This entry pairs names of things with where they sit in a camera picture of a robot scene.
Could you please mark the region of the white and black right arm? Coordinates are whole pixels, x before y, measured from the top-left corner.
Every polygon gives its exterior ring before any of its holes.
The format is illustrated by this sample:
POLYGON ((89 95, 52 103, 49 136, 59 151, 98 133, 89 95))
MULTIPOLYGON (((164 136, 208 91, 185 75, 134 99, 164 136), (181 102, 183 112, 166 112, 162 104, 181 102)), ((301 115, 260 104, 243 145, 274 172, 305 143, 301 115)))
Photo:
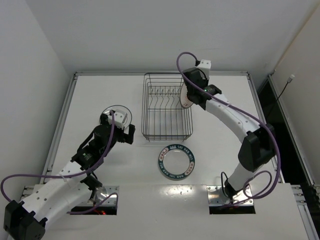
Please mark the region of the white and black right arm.
POLYGON ((232 199, 258 175, 263 165, 279 155, 279 148, 275 143, 273 126, 262 124, 251 114, 229 104, 222 91, 209 84, 208 74, 209 71, 198 67, 184 70, 180 101, 184 108, 197 105, 215 116, 240 141, 239 163, 222 187, 222 193, 232 199))

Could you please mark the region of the green rimmed white plate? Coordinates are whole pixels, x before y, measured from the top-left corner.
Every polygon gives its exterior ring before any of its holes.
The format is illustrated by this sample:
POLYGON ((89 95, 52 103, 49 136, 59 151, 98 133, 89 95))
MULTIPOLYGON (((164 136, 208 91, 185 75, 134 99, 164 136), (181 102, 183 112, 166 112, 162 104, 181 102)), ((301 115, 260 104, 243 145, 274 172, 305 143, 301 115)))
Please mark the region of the green rimmed white plate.
POLYGON ((178 143, 164 147, 157 159, 161 174, 172 181, 186 179, 195 169, 195 162, 192 151, 178 143))

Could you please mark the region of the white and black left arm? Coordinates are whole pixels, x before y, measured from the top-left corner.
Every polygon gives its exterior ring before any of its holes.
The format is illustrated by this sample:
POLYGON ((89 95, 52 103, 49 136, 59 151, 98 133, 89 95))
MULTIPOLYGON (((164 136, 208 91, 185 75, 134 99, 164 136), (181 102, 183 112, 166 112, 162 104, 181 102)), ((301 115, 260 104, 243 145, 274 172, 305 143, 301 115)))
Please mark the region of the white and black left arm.
POLYGON ((134 133, 135 126, 127 112, 103 112, 100 124, 57 175, 49 176, 47 183, 23 200, 7 204, 4 230, 14 240, 40 240, 54 222, 103 188, 94 171, 117 142, 132 144, 134 133))

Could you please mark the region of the orange sunburst white plate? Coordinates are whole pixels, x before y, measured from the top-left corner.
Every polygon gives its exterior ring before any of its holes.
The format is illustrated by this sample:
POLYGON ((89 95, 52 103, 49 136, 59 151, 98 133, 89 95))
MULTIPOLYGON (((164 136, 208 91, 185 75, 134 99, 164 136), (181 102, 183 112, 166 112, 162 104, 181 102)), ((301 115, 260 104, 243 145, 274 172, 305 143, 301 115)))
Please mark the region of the orange sunburst white plate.
POLYGON ((184 109, 188 109, 193 105, 193 102, 188 99, 187 93, 188 93, 187 87, 183 83, 181 88, 180 88, 179 100, 180 100, 181 107, 184 108, 184 109))

